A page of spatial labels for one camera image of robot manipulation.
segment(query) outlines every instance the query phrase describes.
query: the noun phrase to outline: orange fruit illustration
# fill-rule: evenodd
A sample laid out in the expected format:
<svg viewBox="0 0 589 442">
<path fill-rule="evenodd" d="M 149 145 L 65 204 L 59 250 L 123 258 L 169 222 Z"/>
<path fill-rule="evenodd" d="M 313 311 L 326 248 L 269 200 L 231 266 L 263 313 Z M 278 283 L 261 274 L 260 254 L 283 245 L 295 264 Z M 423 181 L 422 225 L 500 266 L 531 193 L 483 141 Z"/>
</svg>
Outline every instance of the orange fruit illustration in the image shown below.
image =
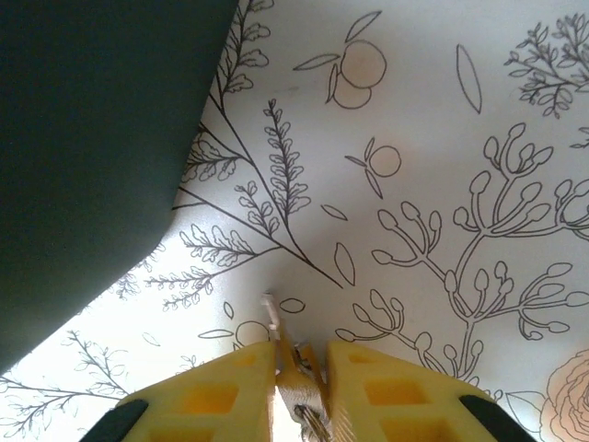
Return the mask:
<svg viewBox="0 0 589 442">
<path fill-rule="evenodd" d="M 348 82 L 341 74 L 338 75 L 338 85 L 333 99 L 344 109 L 362 108 L 372 97 L 371 89 L 360 89 Z"/>
<path fill-rule="evenodd" d="M 401 156 L 392 145 L 381 145 L 368 158 L 368 164 L 375 175 L 382 178 L 392 177 L 401 167 Z"/>
<path fill-rule="evenodd" d="M 387 60 L 374 44 L 358 40 L 346 46 L 340 69 L 346 80 L 353 86 L 373 87 L 385 76 Z"/>
</svg>

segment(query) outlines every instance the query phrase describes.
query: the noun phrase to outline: dark green surface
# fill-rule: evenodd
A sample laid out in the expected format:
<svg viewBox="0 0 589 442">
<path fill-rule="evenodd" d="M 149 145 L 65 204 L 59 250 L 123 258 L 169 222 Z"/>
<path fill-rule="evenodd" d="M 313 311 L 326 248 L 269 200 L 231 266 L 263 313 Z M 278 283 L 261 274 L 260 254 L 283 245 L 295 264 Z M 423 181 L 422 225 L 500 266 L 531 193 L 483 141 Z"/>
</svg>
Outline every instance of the dark green surface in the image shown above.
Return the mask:
<svg viewBox="0 0 589 442">
<path fill-rule="evenodd" d="M 2 0 L 0 373 L 164 234 L 236 5 Z"/>
</svg>

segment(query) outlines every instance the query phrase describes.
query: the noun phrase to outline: rose illustration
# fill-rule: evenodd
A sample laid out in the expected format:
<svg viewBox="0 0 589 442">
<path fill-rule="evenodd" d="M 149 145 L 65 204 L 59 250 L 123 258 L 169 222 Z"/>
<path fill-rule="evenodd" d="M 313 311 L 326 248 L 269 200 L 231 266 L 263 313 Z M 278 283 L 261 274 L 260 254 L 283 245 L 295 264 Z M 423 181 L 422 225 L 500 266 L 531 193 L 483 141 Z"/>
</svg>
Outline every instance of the rose illustration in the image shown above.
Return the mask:
<svg viewBox="0 0 589 442">
<path fill-rule="evenodd" d="M 544 442 L 589 441 L 589 350 L 552 373 L 540 415 Z"/>
</svg>

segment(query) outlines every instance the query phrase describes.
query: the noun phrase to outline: yellow plastic part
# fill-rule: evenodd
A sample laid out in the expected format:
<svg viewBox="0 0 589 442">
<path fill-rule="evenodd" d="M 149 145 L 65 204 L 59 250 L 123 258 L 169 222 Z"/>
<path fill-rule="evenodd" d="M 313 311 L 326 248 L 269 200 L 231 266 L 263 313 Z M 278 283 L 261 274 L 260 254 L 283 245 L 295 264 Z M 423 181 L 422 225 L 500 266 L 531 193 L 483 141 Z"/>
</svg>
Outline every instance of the yellow plastic part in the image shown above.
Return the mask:
<svg viewBox="0 0 589 442">
<path fill-rule="evenodd" d="M 276 352 L 254 343 L 127 396 L 149 406 L 124 442 L 270 442 Z"/>
<path fill-rule="evenodd" d="M 481 390 L 361 345 L 328 344 L 336 442 L 496 442 L 458 400 Z"/>
</svg>

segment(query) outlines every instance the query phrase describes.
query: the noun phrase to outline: wallpaper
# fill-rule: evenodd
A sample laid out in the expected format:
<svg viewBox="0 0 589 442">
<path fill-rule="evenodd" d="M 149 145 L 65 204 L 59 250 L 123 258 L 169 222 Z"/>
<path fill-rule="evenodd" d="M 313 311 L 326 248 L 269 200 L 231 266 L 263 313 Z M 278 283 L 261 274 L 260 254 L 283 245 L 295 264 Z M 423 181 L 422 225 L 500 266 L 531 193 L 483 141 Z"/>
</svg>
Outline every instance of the wallpaper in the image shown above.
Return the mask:
<svg viewBox="0 0 589 442">
<path fill-rule="evenodd" d="M 0 377 L 12 440 L 289 331 L 589 441 L 586 2 L 243 0 L 161 244 Z"/>
</svg>

